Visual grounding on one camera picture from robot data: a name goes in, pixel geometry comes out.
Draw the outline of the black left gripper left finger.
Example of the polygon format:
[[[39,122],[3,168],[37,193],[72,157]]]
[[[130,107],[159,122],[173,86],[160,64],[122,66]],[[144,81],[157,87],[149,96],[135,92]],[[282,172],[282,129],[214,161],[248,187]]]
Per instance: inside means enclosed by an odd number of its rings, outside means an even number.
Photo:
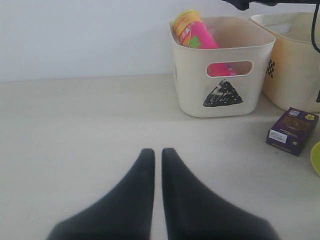
[[[49,240],[148,240],[155,195],[155,152],[140,151],[121,181],[104,197],[59,222]]]

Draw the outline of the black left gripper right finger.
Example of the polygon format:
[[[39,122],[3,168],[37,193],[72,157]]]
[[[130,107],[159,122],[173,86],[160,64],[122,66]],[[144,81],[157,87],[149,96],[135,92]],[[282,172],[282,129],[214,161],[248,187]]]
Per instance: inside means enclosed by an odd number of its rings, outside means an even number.
[[[278,240],[265,219],[204,185],[174,148],[161,155],[162,199],[169,240]]]

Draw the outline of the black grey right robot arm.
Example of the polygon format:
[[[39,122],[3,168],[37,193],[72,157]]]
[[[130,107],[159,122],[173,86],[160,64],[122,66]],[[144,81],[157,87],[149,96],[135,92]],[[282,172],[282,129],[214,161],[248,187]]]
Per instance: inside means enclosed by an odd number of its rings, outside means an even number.
[[[250,8],[250,3],[258,3],[269,7],[274,7],[277,4],[319,4],[319,0],[223,0],[226,3],[233,5],[240,11],[246,11]]]

